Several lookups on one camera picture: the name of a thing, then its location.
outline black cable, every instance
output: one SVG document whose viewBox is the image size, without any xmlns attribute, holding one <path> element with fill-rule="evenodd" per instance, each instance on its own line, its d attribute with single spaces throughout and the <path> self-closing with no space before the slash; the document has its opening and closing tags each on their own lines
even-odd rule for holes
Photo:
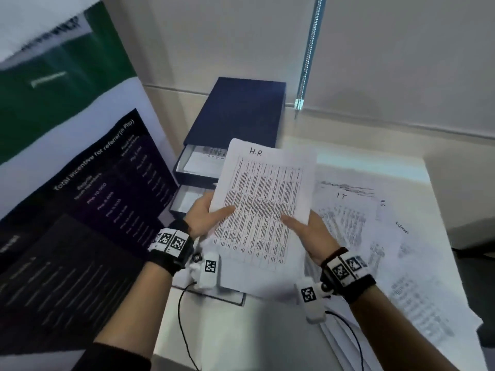
<svg viewBox="0 0 495 371">
<path fill-rule="evenodd" d="M 187 350 L 187 355 L 189 356 L 189 359 L 191 360 L 191 362 L 193 362 L 193 365 L 194 367 L 196 368 L 196 371 L 200 371 L 200 369 L 196 366 L 196 363 L 194 362 L 193 360 L 193 357 L 191 357 L 191 353 L 189 352 L 189 345 L 187 343 L 187 340 L 186 340 L 186 335 L 184 334 L 184 329 L 182 328 L 182 323 L 181 323 L 181 301 L 182 301 L 182 297 L 184 296 L 184 293 L 186 292 L 186 290 L 190 287 L 190 286 L 193 286 L 195 285 L 196 282 L 191 282 L 183 291 L 182 291 L 182 294 L 179 298 L 179 303 L 177 305 L 177 316 L 179 317 L 179 327 L 181 328 L 181 333 L 182 333 L 182 338 L 184 339 L 184 343 L 186 343 L 186 350 Z"/>
<path fill-rule="evenodd" d="M 339 318 L 350 329 L 350 331 L 352 332 L 352 335 L 356 339 L 357 347 L 359 348 L 359 354 L 361 355 L 361 370 L 364 371 L 364 357 L 363 357 L 363 351 L 361 349 L 361 344 L 359 343 L 359 340 L 357 339 L 357 336 L 354 333 L 354 331 L 352 330 L 352 328 L 350 327 L 349 323 L 343 317 L 341 317 L 339 314 L 337 314 L 337 313 L 335 313 L 333 311 L 325 311 L 325 313 L 330 314 L 330 315 L 333 315 L 333 316 Z"/>
</svg>

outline table surface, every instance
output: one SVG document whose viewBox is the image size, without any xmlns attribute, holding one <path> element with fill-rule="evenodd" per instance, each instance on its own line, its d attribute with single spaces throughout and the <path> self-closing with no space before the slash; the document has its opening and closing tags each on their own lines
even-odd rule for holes
<svg viewBox="0 0 495 371">
<path fill-rule="evenodd" d="M 313 145 L 319 164 L 379 174 L 397 217 L 438 249 L 439 278 L 467 302 L 423 160 L 292 137 L 280 143 L 284 148 L 296 144 Z M 177 321 L 180 293 L 170 292 L 154 353 L 194 368 Z M 295 305 L 247 296 L 239 307 L 185 293 L 181 319 L 191 354 L 203 371 L 342 369 L 319 326 L 307 324 Z M 448 357 L 461 371 L 486 371 L 475 331 L 454 350 Z"/>
</svg>

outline sleeve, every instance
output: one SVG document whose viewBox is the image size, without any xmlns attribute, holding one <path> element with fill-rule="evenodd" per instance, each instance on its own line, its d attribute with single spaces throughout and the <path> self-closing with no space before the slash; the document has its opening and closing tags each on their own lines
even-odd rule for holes
<svg viewBox="0 0 495 371">
<path fill-rule="evenodd" d="M 133 371 L 149 371 L 151 366 L 151 361 L 142 355 L 94 342 L 86 349 L 72 370 L 131 369 Z"/>
</svg>

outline spreadsheet printout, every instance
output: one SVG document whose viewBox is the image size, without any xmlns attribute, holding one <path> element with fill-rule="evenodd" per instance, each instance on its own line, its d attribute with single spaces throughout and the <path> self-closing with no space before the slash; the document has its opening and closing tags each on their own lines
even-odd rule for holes
<svg viewBox="0 0 495 371">
<path fill-rule="evenodd" d="M 308 221 L 316 155 L 232 139 L 210 211 L 235 205 L 204 242 L 220 254 L 220 286 L 261 297 L 292 293 L 305 250 L 280 215 Z"/>
</svg>

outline wristband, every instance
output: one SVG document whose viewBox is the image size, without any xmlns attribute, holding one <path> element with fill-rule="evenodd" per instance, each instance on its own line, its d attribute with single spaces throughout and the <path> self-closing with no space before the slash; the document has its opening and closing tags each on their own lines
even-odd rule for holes
<svg viewBox="0 0 495 371">
<path fill-rule="evenodd" d="M 376 284 L 367 267 L 361 256 L 342 247 L 322 263 L 322 282 L 352 303 Z"/>
<path fill-rule="evenodd" d="M 148 248 L 148 261 L 158 264 L 172 276 L 186 266 L 194 252 L 194 240 L 184 220 L 175 220 L 156 235 Z"/>
</svg>

